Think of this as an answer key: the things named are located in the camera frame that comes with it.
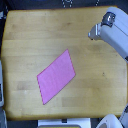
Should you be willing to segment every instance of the wooden table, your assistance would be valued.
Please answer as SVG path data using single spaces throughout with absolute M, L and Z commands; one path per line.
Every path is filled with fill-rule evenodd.
M 119 116 L 127 103 L 127 67 L 88 32 L 107 7 L 10 11 L 2 44 L 7 119 Z M 75 78 L 43 105 L 37 74 L 69 49 Z

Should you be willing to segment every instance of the white robotic arm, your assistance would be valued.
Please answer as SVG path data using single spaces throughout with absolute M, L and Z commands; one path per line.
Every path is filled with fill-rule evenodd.
M 88 33 L 90 39 L 104 40 L 128 63 L 128 15 L 116 7 L 108 8 L 101 23 Z
M 101 23 L 92 27 L 88 37 L 111 45 L 128 63 L 128 15 L 116 7 L 108 8 Z M 96 128 L 128 128 L 128 104 L 120 119 L 109 114 Z

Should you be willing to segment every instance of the pink towel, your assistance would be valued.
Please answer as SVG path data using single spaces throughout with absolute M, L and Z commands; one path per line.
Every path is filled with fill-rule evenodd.
M 74 76 L 73 64 L 66 50 L 37 76 L 43 104 L 59 93 Z

